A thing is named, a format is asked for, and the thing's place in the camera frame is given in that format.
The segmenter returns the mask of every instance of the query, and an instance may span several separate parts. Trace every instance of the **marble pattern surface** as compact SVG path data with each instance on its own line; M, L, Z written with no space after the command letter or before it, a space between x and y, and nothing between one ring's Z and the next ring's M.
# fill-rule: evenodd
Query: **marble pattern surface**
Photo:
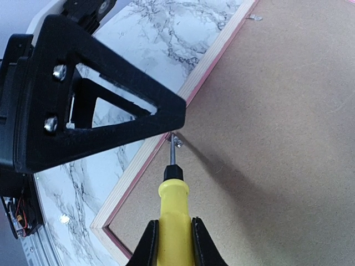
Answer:
M134 0L95 37L136 67L177 93L241 0ZM150 108L101 79L85 66L80 72L111 91ZM133 117L98 100L93 126ZM67 163L36 175L44 216L65 266L118 265L89 226L143 141Z

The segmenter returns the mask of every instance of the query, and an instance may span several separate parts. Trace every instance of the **wooden frame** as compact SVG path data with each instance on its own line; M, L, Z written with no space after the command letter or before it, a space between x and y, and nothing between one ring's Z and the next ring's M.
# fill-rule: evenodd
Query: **wooden frame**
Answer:
M178 95L189 105L202 84L227 49L246 17L250 14L258 0L245 0L240 5L226 27L221 31L196 68L180 88ZM131 251L110 231L109 225L143 172L152 161L168 134L155 136L144 141L142 147L132 159L130 165L115 185L102 208L91 223L91 230L120 264L126 265L131 257Z

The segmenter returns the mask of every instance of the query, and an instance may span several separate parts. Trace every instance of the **black plastic part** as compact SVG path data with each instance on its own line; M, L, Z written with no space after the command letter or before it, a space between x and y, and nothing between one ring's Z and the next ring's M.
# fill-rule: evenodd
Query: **black plastic part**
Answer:
M17 239L17 233L12 223L9 212L13 212L15 217L16 207L9 209L3 201L3 196L15 198L16 203L22 199L22 209L26 214L27 222L31 225L26 229L26 235L30 236L35 233L37 229L44 224L42 212L38 201L38 194L36 184L34 183L33 175L23 175L21 173L14 173L13 171L0 170L0 195L1 200L5 206L7 217L14 237Z
M30 40L32 36L26 35L26 38ZM128 109L138 117L136 120L93 129L67 129L72 97L76 90L79 91L80 78L74 75L77 74L78 63L87 65L120 84L129 93L154 105L157 112L145 116L142 109L130 105L128 101L121 101L117 107ZM52 77L53 68L58 64L67 66L63 81ZM17 104L15 97L14 105L11 105L14 112L8 112L16 114L16 124L15 127L1 124L6 128L0 134L7 136L5 139L2 137L1 145L8 145L9 150L8 155L0 157L7 159L0 161L1 167L5 165L17 172L36 173L184 125L186 102L182 98L64 16L48 16L32 54L29 52L18 58L15 65L14 74L9 76L12 84L4 88L13 94L18 93ZM97 91L103 94L102 88ZM55 134L49 134L44 129L44 121L53 115L58 118L58 127ZM14 132L14 135L5 135L9 132Z
M117 0L67 0L62 15L93 34Z
M14 167L14 136L20 88L14 86L16 76L22 75L21 57L31 53L31 35L17 34L10 37L0 67L0 165Z
M126 266L155 266L158 256L159 221L148 223Z
M203 221L198 217L192 219L192 237L195 266L228 266L218 252Z
M169 179L184 180L184 172L178 165L168 165L164 171L164 181Z

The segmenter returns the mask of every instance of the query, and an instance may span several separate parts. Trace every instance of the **red wire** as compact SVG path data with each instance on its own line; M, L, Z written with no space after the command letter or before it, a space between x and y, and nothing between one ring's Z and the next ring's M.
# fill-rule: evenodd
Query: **red wire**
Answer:
M25 226L24 227L27 228L28 223L27 223L26 214L24 212L24 201L22 200L21 202L22 202L22 214L23 214L23 218L24 218L24 221L25 221Z
M20 207L20 203L21 203L21 200L22 200L22 197L18 200L18 204L17 204L17 210L16 210L16 218L17 218L17 212L18 212L18 209Z

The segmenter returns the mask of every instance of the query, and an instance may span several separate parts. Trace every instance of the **bolt head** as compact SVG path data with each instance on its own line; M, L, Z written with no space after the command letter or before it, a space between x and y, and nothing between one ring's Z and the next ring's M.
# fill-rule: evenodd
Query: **bolt head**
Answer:
M101 4L101 6L100 6L100 8L99 8L99 14L102 14L102 13L104 13L105 11L106 11L106 9L108 8L108 6L109 6L109 0L106 0L106 1L104 1L102 4Z
M56 65L53 69L53 76L59 81L63 81L67 75L67 66L66 65Z
M184 143L177 136L174 136L174 145L177 148L181 148L183 146L183 144Z
M58 118L56 116L52 116L50 118L47 118L44 121L44 129L47 130L48 132L55 132L58 127Z

